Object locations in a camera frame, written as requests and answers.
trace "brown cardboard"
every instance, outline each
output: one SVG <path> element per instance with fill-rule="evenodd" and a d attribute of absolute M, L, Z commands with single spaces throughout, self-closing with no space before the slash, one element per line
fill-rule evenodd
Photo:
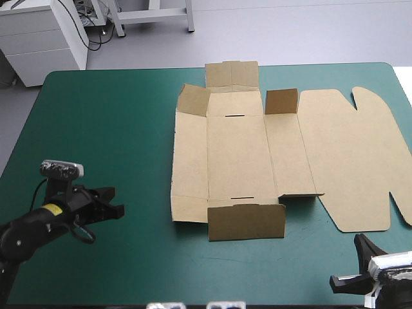
<path fill-rule="evenodd" d="M 272 237 L 274 229 L 284 230 L 285 226 L 284 217 L 273 217 L 279 196 L 320 195 L 308 176 L 307 158 L 299 152 L 304 147 L 299 127 L 295 122 L 287 127 L 293 131 L 288 143 L 298 141 L 293 155 L 275 145 L 278 133 L 271 132 L 272 121 L 267 117 L 289 114 L 264 115 L 257 62 L 207 64 L 206 76 L 208 88 L 186 84 L 178 99 L 171 189 L 173 220 L 210 223 L 208 208 L 260 204 L 248 211 L 267 211 L 265 217 L 271 218 L 273 226 L 255 235 Z M 287 91 L 274 103 L 290 105 L 285 100 L 292 98 L 296 105 L 294 94 L 297 91 Z M 276 167 L 273 159 L 277 157 L 293 161 L 288 167 Z M 288 177 L 288 168 L 297 176 Z M 230 213 L 240 210 L 241 216 L 244 207 L 231 208 Z"/>
<path fill-rule="evenodd" d="M 212 92 L 259 89 L 259 67 L 256 61 L 209 63 L 205 68 L 206 87 Z"/>
<path fill-rule="evenodd" d="M 283 238 L 284 205 L 234 205 L 209 208 L 209 240 Z"/>
<path fill-rule="evenodd" d="M 412 224 L 412 157 L 386 103 L 353 88 L 301 93 L 297 114 L 320 199 L 343 232 L 387 230 L 389 192 Z"/>
<path fill-rule="evenodd" d="M 279 197 L 321 196 L 340 230 L 385 230 L 391 192 L 412 224 L 411 153 L 376 94 L 354 88 L 356 110 L 333 89 L 304 91 L 299 103 L 296 89 L 269 91 L 264 113 L 256 62 L 207 64 L 206 76 L 208 88 L 185 85 L 176 109 L 174 221 L 213 220 L 211 231 L 225 231 L 208 211 L 248 205 L 224 210 L 235 216 Z"/>
<path fill-rule="evenodd" d="M 296 88 L 267 91 L 265 114 L 296 114 L 298 96 Z"/>

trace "cardboard flap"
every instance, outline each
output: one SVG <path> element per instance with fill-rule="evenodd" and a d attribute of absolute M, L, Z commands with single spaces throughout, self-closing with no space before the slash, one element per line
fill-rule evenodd
<path fill-rule="evenodd" d="M 209 181 L 206 134 L 206 117 L 176 112 L 171 186 L 174 221 L 206 222 L 207 220 Z"/>
<path fill-rule="evenodd" d="M 286 210 L 283 205 L 244 204 L 207 210 L 209 240 L 283 238 Z"/>
<path fill-rule="evenodd" d="M 266 92 L 265 114 L 296 114 L 298 96 L 296 88 L 268 90 Z"/>
<path fill-rule="evenodd" d="M 277 198 L 263 116 L 207 120 L 209 199 Z"/>
<path fill-rule="evenodd" d="M 259 67 L 256 61 L 209 63 L 205 69 L 206 86 L 212 92 L 259 89 Z"/>
<path fill-rule="evenodd" d="M 296 114 L 265 115 L 279 197 L 320 196 L 310 170 Z"/>
<path fill-rule="evenodd" d="M 212 93 L 208 117 L 263 115 L 260 91 Z"/>
<path fill-rule="evenodd" d="M 386 103 L 353 89 L 301 93 L 297 114 L 320 199 L 343 232 L 387 230 L 389 192 L 412 223 L 412 157 Z"/>
<path fill-rule="evenodd" d="M 184 84 L 179 95 L 177 110 L 186 114 L 206 117 L 210 95 L 209 89 Z"/>

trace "black cable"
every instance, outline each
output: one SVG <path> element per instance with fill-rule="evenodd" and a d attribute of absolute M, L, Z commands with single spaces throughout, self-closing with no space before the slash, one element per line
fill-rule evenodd
<path fill-rule="evenodd" d="M 87 16 L 85 13 L 82 13 L 82 12 L 77 12 L 77 13 L 79 13 L 81 16 L 84 16 L 85 18 L 87 18 L 87 19 L 93 24 L 93 26 L 96 26 L 95 23 L 91 20 L 91 18 L 90 18 L 89 16 Z M 99 32 L 98 37 L 99 37 L 99 41 L 100 41 L 100 42 L 95 42 L 95 41 L 92 41 L 92 40 L 90 40 L 90 39 L 89 39 L 89 42 L 92 42 L 92 43 L 95 43 L 95 44 L 99 44 L 99 45 L 106 44 L 106 43 L 110 42 L 110 40 L 113 38 L 114 32 L 115 32 L 115 24 L 113 24 L 113 27 L 112 27 L 112 29 L 111 29 L 110 38 L 109 38 L 107 41 L 102 42 L 102 36 L 101 36 L 101 34 L 100 34 L 100 32 Z"/>
<path fill-rule="evenodd" d="M 90 47 L 83 41 L 82 35 L 80 34 L 80 31 L 79 31 L 79 28 L 77 28 L 77 24 L 76 24 L 73 16 L 70 14 L 69 10 L 66 8 L 66 6 L 64 5 L 64 3 L 63 3 L 61 0 L 58 0 L 58 2 L 59 2 L 59 3 L 64 7 L 64 9 L 68 12 L 68 14 L 69 14 L 69 16 L 70 16 L 70 18 L 71 18 L 71 21 L 73 21 L 73 24 L 74 24 L 75 27 L 76 27 L 77 34 L 79 35 L 80 40 L 82 40 L 83 45 L 84 45 L 88 50 L 91 50 L 92 52 L 97 52 L 97 51 L 100 49 L 100 47 L 102 47 L 102 44 L 101 44 L 102 38 L 101 38 L 101 36 L 100 36 L 100 44 L 99 44 L 98 48 L 95 48 L 95 49 L 90 48 Z"/>
<path fill-rule="evenodd" d="M 34 202 L 35 202 L 36 196 L 37 196 L 37 191 L 39 191 L 41 185 L 44 184 L 46 181 L 47 181 L 47 178 L 43 179 L 43 180 L 37 185 L 36 190 L 34 190 L 33 198 L 32 198 L 32 204 L 30 205 L 30 210 L 29 210 L 29 212 L 33 210 Z"/>

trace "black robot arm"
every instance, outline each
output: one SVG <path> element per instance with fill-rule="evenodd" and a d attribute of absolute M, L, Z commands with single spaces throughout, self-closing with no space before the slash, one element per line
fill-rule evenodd
<path fill-rule="evenodd" d="M 95 235 L 86 225 L 124 215 L 123 205 L 110 204 L 114 187 L 87 189 L 71 184 L 83 174 L 80 164 L 46 160 L 40 171 L 47 177 L 42 207 L 0 226 L 0 309 L 7 302 L 19 265 L 38 248 L 67 232 L 93 243 Z"/>

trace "white floor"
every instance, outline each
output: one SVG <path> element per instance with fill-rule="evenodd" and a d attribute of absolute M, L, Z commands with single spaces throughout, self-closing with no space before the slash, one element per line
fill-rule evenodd
<path fill-rule="evenodd" d="M 187 32 L 184 21 L 128 25 L 126 37 L 114 36 L 89 53 L 88 69 L 202 67 L 234 59 L 260 65 L 382 61 L 412 66 L 412 0 L 192 1 L 194 33 Z M 144 2 L 119 0 L 123 11 Z M 182 3 L 163 0 L 162 7 Z M 410 70 L 399 68 L 397 74 L 410 91 Z M 39 89 L 18 84 L 0 90 L 0 173 Z"/>

